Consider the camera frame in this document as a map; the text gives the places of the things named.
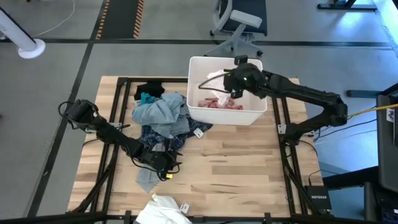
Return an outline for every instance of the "wooden table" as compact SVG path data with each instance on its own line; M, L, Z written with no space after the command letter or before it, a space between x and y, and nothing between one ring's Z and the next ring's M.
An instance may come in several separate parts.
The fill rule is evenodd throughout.
M95 104L99 113L109 118L118 77L102 77ZM123 133L139 138L141 126L131 119L134 109L136 86L132 83L129 92L124 124L131 127ZM166 92L187 93L186 83L163 83ZM272 110L272 101L267 99L268 110L250 126L214 125L198 139L187 139L181 150L181 171L173 179L159 182L150 193L145 193L136 184L139 168L120 150L114 176L109 214L124 214L131 210L137 215L151 199L153 193L172 196L180 205L190 204L187 215L207 217L290 217L280 159L280 149ZM304 103L287 100L292 122L307 119ZM95 138L88 134L86 140ZM312 138L303 137L313 144ZM95 184L103 143L96 141L83 148L68 209L74 209L86 197ZM306 144L297 146L297 156L303 185L308 184L308 175L319 170L315 151ZM320 172L311 176L313 185L322 185ZM296 212L300 213L297 189L292 184Z

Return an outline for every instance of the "office chair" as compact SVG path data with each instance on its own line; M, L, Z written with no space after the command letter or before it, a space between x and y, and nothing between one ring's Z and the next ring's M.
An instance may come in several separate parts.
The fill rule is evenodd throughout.
M214 9L213 23L215 28L210 31L211 36L226 34L231 38L205 56L226 47L231 47L237 56L239 45L248 45L257 50L257 56L262 55L262 50L251 42L253 33L267 35L266 0L219 0Z

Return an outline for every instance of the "black cloth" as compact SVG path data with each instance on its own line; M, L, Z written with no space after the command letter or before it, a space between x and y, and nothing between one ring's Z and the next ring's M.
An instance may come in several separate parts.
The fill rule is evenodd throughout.
M228 0L221 1L220 18L221 16L223 16L227 5L228 5ZM246 26L243 32L253 32L253 33L261 33L264 34L265 36L267 35L266 0L232 0L232 10L234 9L241 12L245 12L253 16L260 17L262 19L259 28L255 28L253 26ZM233 32L238 28L239 25L240 22L236 22L228 18L228 20L223 26L223 30Z
M148 93L150 96L159 98L164 93L161 81L148 81L146 84L137 86L135 100L141 100L141 93Z

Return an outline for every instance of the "white cable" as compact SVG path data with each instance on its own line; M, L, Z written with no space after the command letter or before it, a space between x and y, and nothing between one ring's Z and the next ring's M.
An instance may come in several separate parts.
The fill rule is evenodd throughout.
M346 138L350 138L350 137L353 137L353 136L356 136L356 135L359 135L359 134L371 133L371 132L374 132L374 131L377 131L377 130L364 131L364 132L361 132L361 133L352 134L352 135L345 136L345 137L342 137L342 138L346 139ZM331 142L331 141L333 141L333 140L318 142L318 143L315 143L315 145L323 144L323 143L327 143L327 142Z
M71 13L65 20L63 20L61 23L59 23L59 24L56 25L55 27L53 27L53 28L51 28L51 29L49 29L49 30L44 31L43 33L39 33L39 34L37 34L35 37L38 37L38 36L40 36L40 35L42 35L42 34L45 34L45 33L47 33L47 32L50 32L51 30L56 29L57 27L59 27L60 25L62 25L64 22L66 22L67 20L69 20L69 18L71 18L71 16L73 15L73 13L75 13L75 1L74 1L74 0L71 0L71 1L73 2L73 10L72 10L72 13Z

